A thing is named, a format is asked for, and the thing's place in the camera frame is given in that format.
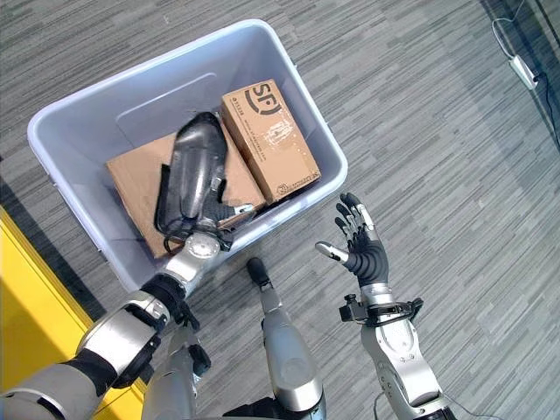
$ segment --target plastic storage container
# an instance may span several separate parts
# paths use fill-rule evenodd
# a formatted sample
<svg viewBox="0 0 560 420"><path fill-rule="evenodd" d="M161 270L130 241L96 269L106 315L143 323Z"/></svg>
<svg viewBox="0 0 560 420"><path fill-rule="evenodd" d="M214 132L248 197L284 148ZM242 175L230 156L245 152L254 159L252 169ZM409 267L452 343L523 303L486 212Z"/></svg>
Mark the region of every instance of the plastic storage container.
<svg viewBox="0 0 560 420"><path fill-rule="evenodd" d="M41 109L29 123L31 148L125 289L139 288L163 262L152 257L126 213L105 163L172 133L221 96L274 79L322 178L239 227L234 246L266 235L334 192L347 161L274 30L246 20L87 87Z"/></svg>

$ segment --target yellow panel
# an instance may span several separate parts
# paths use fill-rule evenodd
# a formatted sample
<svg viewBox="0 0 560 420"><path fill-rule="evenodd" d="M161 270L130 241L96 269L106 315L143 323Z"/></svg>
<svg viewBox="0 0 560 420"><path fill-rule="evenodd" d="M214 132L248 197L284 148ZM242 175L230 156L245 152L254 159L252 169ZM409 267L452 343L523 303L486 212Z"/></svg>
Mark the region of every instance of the yellow panel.
<svg viewBox="0 0 560 420"><path fill-rule="evenodd" d="M0 389L71 359L92 321L0 207ZM140 418L145 386L111 389L95 418Z"/></svg>

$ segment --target brown cardboard box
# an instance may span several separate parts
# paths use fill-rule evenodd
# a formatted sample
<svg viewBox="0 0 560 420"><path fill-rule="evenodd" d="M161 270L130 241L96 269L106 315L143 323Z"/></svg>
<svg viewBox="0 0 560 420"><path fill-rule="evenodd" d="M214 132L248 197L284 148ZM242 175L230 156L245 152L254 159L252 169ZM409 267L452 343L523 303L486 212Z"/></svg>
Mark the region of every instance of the brown cardboard box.
<svg viewBox="0 0 560 420"><path fill-rule="evenodd" d="M230 206L251 203L255 209L259 209L265 203L264 197L223 125L222 129L227 142L227 183L223 202ZM154 213L158 201L161 165L170 163L174 141L175 134L170 134L107 162L124 207L155 257L166 254L164 236L154 227ZM235 224L240 217L246 216L230 218L223 226ZM172 249L177 246L170 242Z"/></svg>
<svg viewBox="0 0 560 420"><path fill-rule="evenodd" d="M321 176L273 80L225 94L221 113L269 204Z"/></svg>

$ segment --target robot finger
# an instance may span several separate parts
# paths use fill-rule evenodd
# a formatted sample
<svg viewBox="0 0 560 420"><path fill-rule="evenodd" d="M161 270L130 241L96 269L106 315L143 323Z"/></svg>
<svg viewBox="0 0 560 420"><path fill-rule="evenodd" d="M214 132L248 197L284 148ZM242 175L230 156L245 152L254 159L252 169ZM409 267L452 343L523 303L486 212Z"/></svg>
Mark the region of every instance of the robot finger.
<svg viewBox="0 0 560 420"><path fill-rule="evenodd" d="M360 199L353 195L351 192L343 192L340 195L340 200L344 204L346 204L348 208L357 207L359 204L361 204Z"/></svg>
<svg viewBox="0 0 560 420"><path fill-rule="evenodd" d="M345 250L334 247L329 242L319 241L315 244L315 249L324 256L328 256L341 264L348 261L348 253Z"/></svg>
<svg viewBox="0 0 560 420"><path fill-rule="evenodd" d="M350 227L348 227L348 225L340 217L334 219L334 223L336 223L336 226L340 228L347 241L351 241L353 239Z"/></svg>
<svg viewBox="0 0 560 420"><path fill-rule="evenodd" d="M340 203L337 203L336 209L348 221L348 227L350 228L351 232L358 233L358 225L356 224L356 219L354 218L354 215L350 213L350 211Z"/></svg>
<svg viewBox="0 0 560 420"><path fill-rule="evenodd" d="M375 229L375 224L369 211L363 204L359 204L356 206L356 210L360 214L360 218L362 220L362 227L367 234L367 237L371 241L379 241L379 235L377 234L377 229Z"/></svg>

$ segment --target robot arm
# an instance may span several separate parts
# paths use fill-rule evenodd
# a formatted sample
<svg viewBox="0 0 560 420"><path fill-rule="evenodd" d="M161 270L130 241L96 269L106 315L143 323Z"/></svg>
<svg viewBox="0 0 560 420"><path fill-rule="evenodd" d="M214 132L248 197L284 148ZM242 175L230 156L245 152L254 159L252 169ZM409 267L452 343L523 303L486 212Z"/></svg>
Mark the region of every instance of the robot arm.
<svg viewBox="0 0 560 420"><path fill-rule="evenodd" d="M198 329L185 298L206 266L221 250L227 251L231 246L231 238L218 228L218 223L252 209L221 204L226 153L220 124L211 113L197 115L179 131L171 160L172 188L166 189L158 207L178 222L167 228L175 239L185 241L185 246L141 290L131 293L117 309L89 329L73 359L47 367L1 395L5 418L90 418L111 387L127 387L140 375L158 348L159 334L170 319L185 326L190 322L193 330ZM180 339L173 352L188 354L191 363L176 370L196 375L208 368L210 362L193 340ZM180 359L170 356L172 361ZM183 381L188 384L185 388L193 381L192 375L155 376L167 377L162 383ZM165 395L152 392L149 398L157 402L152 404L157 410Z"/></svg>
<svg viewBox="0 0 560 420"><path fill-rule="evenodd" d="M316 249L358 277L361 302L345 296L342 321L363 325L361 342L374 361L381 389L399 420L455 420L442 389L420 353L412 321L423 302L396 302L389 288L389 260L366 207L351 193L340 195L335 223L344 233L348 251L328 242Z"/></svg>
<svg viewBox="0 0 560 420"><path fill-rule="evenodd" d="M2 395L5 418L90 418L109 388L125 388L140 375L170 319L196 326L184 298L179 282L155 275L89 329L73 359L46 367Z"/></svg>

